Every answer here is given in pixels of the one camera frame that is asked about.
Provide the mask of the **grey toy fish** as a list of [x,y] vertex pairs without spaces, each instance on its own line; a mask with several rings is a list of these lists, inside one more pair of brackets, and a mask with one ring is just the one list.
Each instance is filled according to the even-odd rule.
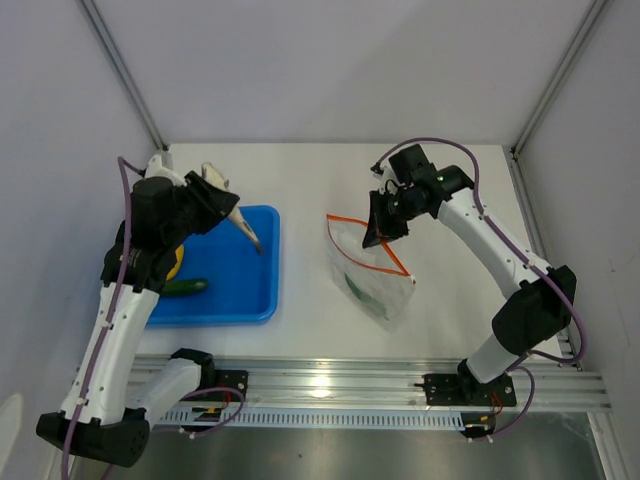
[[[201,165],[201,176],[210,185],[230,193],[229,180],[210,162],[205,162]],[[252,229],[245,217],[240,211],[238,206],[235,206],[231,213],[227,216],[227,219],[238,228],[253,244],[258,255],[264,253],[263,246]]]

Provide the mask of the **clear zip bag orange zipper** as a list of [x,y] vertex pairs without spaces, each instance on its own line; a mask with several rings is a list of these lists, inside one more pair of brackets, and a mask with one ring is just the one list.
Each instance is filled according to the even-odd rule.
[[[363,220],[328,214],[326,216],[327,252],[332,279],[338,288],[380,328],[393,332],[404,322],[406,306],[415,289],[416,279],[386,243],[363,249],[367,229]],[[386,321],[370,314],[352,295],[343,274],[376,277],[389,310]]]

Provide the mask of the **yellow orange mango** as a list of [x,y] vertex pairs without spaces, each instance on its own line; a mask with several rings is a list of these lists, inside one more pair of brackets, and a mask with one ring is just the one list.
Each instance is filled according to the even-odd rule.
[[184,245],[180,245],[175,250],[175,263],[166,275],[167,282],[173,280],[177,276],[184,260],[184,253],[185,253]]

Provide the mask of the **green chili pepper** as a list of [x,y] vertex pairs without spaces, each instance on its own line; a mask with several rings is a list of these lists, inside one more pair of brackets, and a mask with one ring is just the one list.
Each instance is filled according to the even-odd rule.
[[383,290],[376,277],[364,277],[344,273],[343,278],[349,291],[356,300],[373,316],[389,320],[389,310],[384,299]]

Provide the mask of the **dark green cucumber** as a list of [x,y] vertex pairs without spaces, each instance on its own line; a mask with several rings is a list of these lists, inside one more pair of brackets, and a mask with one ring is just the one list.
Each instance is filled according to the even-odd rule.
[[161,291],[162,297],[183,297],[202,293],[209,287],[206,278],[193,278],[168,281]]

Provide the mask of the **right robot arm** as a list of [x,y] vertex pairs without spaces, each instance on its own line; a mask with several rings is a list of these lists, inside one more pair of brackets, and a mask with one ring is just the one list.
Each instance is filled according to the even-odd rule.
[[479,165],[439,168],[426,156],[426,138],[404,141],[371,168],[379,186],[370,191],[362,245],[371,248],[408,235],[411,220],[428,214],[451,230],[498,285],[505,303],[489,338],[459,367],[458,395],[468,403],[489,396],[495,379],[535,353],[537,346],[577,319],[576,277],[526,250],[491,215],[479,192]]

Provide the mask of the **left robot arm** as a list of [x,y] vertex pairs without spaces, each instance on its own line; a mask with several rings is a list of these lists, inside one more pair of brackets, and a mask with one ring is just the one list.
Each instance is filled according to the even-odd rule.
[[176,250],[230,216],[239,198],[211,165],[177,185],[147,176],[125,187],[125,219],[104,258],[96,323],[61,407],[43,413],[36,434],[76,456],[121,467],[141,457],[156,422],[180,400],[209,398],[219,387],[213,357],[181,348],[164,369],[127,394],[136,350],[176,263]]

